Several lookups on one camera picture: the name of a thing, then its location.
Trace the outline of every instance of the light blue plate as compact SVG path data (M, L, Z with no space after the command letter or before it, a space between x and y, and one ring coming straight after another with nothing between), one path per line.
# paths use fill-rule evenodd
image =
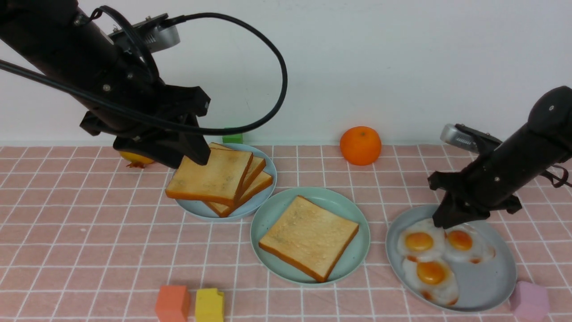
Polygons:
M266 160L266 167L263 171L272 176L272 185L256 194L226 218L219 217L219 215L212 211L202 201L190 201L181 199L175 200L179 206L188 211L190 215L205 221L230 222L252 215L266 200L268 200L268 198L270 198L274 192L274 188L276 187L276 166L268 155L258 150L257 148L247 146L245 144L227 143L223 145L237 151L250 151L254 154L254 156L264 158Z
M494 309L505 302L517 283L517 264L501 235L486 221L468 224L483 236L496 250L491 261L480 264L448 262L459 285L459 301L451 307L442 307L427 301L405 281L403 256L397 251L399 234L413 223L433 216L438 205L419 206L399 215L389 227L386 237L387 258L403 285L419 300L443 311L481 312Z
M318 283L312 277L258 246L258 241L274 225L298 195L340 217L359 224L357 234L345 249L336 266L334 266L328 281L324 283ZM256 256L262 264L280 278L298 285L323 286L348 277L362 264L370 250L371 236L365 216L348 198L324 188L299 187L277 193L258 209L252 220L251 243Z

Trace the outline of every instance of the toast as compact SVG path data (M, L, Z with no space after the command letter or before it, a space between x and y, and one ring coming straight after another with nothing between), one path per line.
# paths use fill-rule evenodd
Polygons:
M242 194L239 199L239 202L234 207L228 207L216 202L205 202L205 204L214 211L219 217L226 218L233 211L235 211L238 207L244 205L247 201L252 199L256 194L263 191L264 189L268 188L272 185L272 176L267 174L266 172L261 172L254 182L247 188L247 190Z
M200 166L185 156L165 194L173 199L211 201L233 207L240 199L252 158L252 152L211 149L208 163Z
M297 196L258 245L317 282L326 282L359 224Z
M221 149L221 150L233 151L231 148L227 148L226 146L224 146L222 144L215 143L215 142L212 142L211 144L209 144L209 146L211 149ZM259 158L258 156L254 156L252 158L252 163L251 163L250 167L248 167L247 175L244 178L244 183L240 189L241 193L244 193L246 191L246 189L248 189L248 187L250 187L250 185L254 182L256 177L262 172L262 170L264 170L264 167L266 167L266 159Z

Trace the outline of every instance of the pink toy block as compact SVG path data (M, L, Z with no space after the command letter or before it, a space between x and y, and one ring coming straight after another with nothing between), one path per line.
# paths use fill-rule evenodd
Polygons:
M510 297L510 310L514 316L540 322L548 314L548 291L544 286L519 281Z

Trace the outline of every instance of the orange toy block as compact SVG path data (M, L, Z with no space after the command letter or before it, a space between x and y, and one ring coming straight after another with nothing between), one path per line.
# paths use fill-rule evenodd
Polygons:
M186 322L189 307L190 294L186 286L161 286L155 305L155 313L160 322Z

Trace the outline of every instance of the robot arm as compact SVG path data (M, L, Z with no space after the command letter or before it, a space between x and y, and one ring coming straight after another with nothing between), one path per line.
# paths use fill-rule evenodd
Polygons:
M93 22L102 13L122 27L106 35ZM176 24L198 18L219 18L240 25L272 49L282 70L283 86L271 112L240 128L205 129L210 98L200 87L166 85L151 52L180 42ZM284 60L276 47L253 27L221 14L196 14L168 19L163 14L131 25L107 6L91 16L77 0L0 0L0 40L45 76L0 61L0 69L73 95L87 109L80 123L89 134L116 136L113 147L178 168L183 156L206 164L210 149L203 135L229 135L255 129L280 109L287 88Z
M513 195L541 175L553 179L554 187L570 185L565 176L556 178L547 169L572 157L572 89L555 88L532 108L528 122L505 142L463 125L448 126L442 139L479 156L461 172L435 172L431 189L446 191L433 215L437 227L487 219L490 211L522 208Z

